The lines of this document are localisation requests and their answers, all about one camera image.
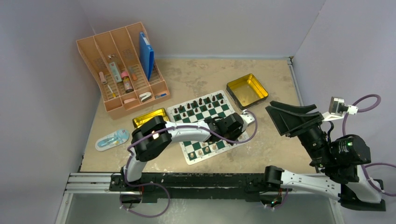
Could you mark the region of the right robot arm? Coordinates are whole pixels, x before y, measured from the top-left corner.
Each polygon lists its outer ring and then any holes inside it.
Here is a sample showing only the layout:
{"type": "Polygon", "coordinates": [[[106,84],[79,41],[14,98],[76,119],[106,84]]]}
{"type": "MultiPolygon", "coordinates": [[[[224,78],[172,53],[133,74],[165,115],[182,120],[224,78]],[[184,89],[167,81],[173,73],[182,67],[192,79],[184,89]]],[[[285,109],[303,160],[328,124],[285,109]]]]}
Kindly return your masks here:
{"type": "Polygon", "coordinates": [[[311,158],[310,165],[325,174],[324,179],[318,179],[267,166],[262,177],[266,189],[300,189],[326,196],[351,210],[386,210],[381,196],[383,182],[365,176],[362,168],[371,162],[370,148],[365,141],[355,134],[331,140],[330,132],[321,129],[323,122],[356,114],[356,106],[333,97],[325,113],[317,112],[315,105],[293,106],[277,101],[271,101],[266,110],[279,134],[297,137],[311,158]]]}

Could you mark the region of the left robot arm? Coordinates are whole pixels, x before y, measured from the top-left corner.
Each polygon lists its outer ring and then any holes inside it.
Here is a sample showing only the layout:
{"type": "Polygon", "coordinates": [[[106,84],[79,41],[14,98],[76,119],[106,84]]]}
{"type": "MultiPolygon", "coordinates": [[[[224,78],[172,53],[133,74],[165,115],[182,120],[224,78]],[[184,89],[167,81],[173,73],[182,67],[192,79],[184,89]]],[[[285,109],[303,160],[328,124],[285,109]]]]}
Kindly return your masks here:
{"type": "Polygon", "coordinates": [[[169,122],[155,116],[132,133],[127,148],[130,157],[122,171],[121,185],[128,191],[137,189],[147,162],[157,158],[171,143],[225,140],[235,144],[247,127],[244,115],[237,113],[193,123],[169,122]]]}

